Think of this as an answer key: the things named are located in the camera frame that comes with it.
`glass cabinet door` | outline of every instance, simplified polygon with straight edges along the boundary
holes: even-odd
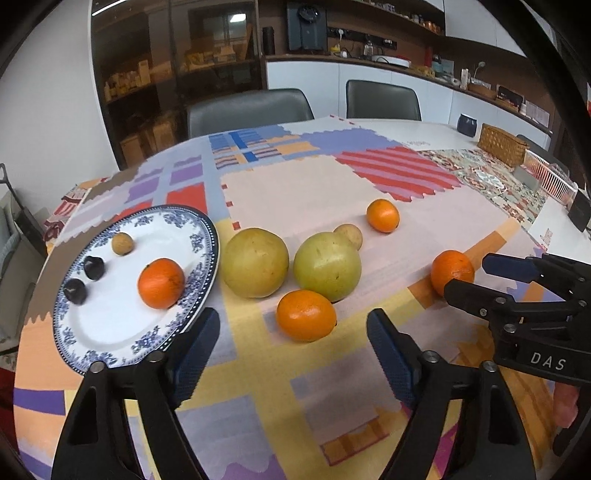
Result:
[[[99,101],[121,169],[186,140],[192,104],[262,88],[254,1],[98,0],[91,15]]]
[[[253,2],[173,1],[178,86],[193,103],[262,88]]]

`mandarin orange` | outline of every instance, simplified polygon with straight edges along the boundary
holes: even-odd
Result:
[[[180,298],[184,290],[183,269],[169,258],[159,258],[146,266],[138,278],[138,292],[148,307],[164,310]]]
[[[295,290],[277,305],[277,324],[283,332],[299,342],[313,342],[328,335],[336,325],[336,311],[319,293]]]
[[[474,282],[474,267],[470,259],[457,250],[445,250],[431,265],[431,285],[443,297],[443,289],[452,278]]]
[[[368,223],[382,233],[393,232],[400,223],[398,209],[386,199],[377,199],[370,203],[366,217]]]

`blue gripper pad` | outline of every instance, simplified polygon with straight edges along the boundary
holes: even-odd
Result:
[[[173,371],[173,401],[176,405],[180,405],[181,402],[188,400],[193,395],[219,335],[220,320],[217,312],[213,310],[195,337],[184,359]]]
[[[489,275],[510,278],[523,283],[533,282],[540,277],[540,271],[529,258],[488,254],[482,259],[482,268]]]
[[[368,315],[367,333],[369,343],[378,357],[379,364],[388,379],[394,396],[412,410],[417,402],[413,392],[412,369],[404,360],[402,352],[396,347],[375,311]]]

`chair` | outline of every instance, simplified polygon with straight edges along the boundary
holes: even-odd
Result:
[[[189,138],[314,119],[306,96],[295,88],[254,90],[205,100],[191,106],[188,117]]]
[[[388,83],[349,80],[347,118],[394,118],[421,120],[414,90]]]
[[[539,157],[546,160],[546,162],[548,162],[550,164],[553,163],[553,164],[557,165],[558,167],[560,167],[560,169],[564,173],[566,173],[567,177],[570,175],[569,168],[566,165],[564,165],[560,160],[558,160],[558,158],[555,158],[555,156],[553,156],[550,152],[543,149],[536,142],[534,142],[533,140],[530,140],[525,135],[521,135],[521,134],[517,135],[517,138],[519,138],[519,139],[523,140],[525,143],[527,143],[529,150],[531,150],[533,153],[535,153]]]

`screw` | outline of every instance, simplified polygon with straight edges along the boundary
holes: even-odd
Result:
[[[490,360],[485,360],[484,362],[482,362],[482,366],[484,367],[484,370],[486,370],[487,372],[496,372],[499,369],[496,366],[496,363],[491,362]]]
[[[433,350],[426,350],[423,352],[423,358],[430,364],[436,364],[439,360],[441,360],[439,353],[434,352]]]
[[[160,350],[154,350],[148,354],[148,362],[151,364],[155,364],[160,362],[164,358],[164,353]]]
[[[93,362],[93,364],[90,366],[90,371],[94,374],[97,374],[98,372],[102,372],[105,367],[105,363],[99,360],[97,362]]]

